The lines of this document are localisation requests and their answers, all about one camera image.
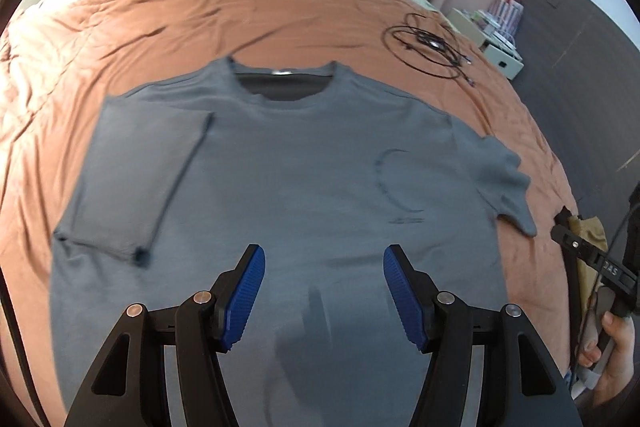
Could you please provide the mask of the grey t-shirt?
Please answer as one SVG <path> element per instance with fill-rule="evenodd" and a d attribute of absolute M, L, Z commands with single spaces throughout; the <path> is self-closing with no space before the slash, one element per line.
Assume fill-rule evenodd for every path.
<path fill-rule="evenodd" d="M 506 302 L 497 221 L 536 225 L 518 155 L 340 64 L 311 95 L 218 60 L 107 98 L 52 239 L 58 384 L 74 399 L 130 303 L 209 288 L 250 244 L 266 275 L 221 358 L 244 426 L 405 426 L 427 357 L 386 287 L 398 244 L 466 303 Z"/>

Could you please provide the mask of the white bedside cabinet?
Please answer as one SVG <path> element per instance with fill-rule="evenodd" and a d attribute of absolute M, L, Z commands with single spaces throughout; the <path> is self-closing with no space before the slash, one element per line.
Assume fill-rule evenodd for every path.
<path fill-rule="evenodd" d="M 507 80 L 513 81 L 524 67 L 521 55 L 506 42 L 499 34 L 493 32 L 487 35 L 469 15 L 457 9 L 452 9 L 447 15 L 449 23 L 472 41 L 485 55 L 486 60 L 495 66 Z"/>

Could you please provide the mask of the orange-brown bed blanket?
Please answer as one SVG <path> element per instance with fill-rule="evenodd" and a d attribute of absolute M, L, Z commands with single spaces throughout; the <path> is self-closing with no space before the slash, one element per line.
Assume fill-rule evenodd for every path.
<path fill-rule="evenodd" d="M 549 236 L 555 213 L 575 207 L 565 171 L 511 83 L 472 43 L 461 45 L 471 75 L 458 81 L 413 72 L 384 48 L 383 30 L 415 10 L 411 0 L 63 0 L 12 18 L 1 37 L 1 265 L 52 425 L 66 412 L 50 335 L 50 238 L 102 101 L 225 55 L 267 67 L 337 61 L 514 150 L 532 180 L 527 202 L 538 235 L 498 226 L 506 287 L 567 366 L 567 283 Z"/>

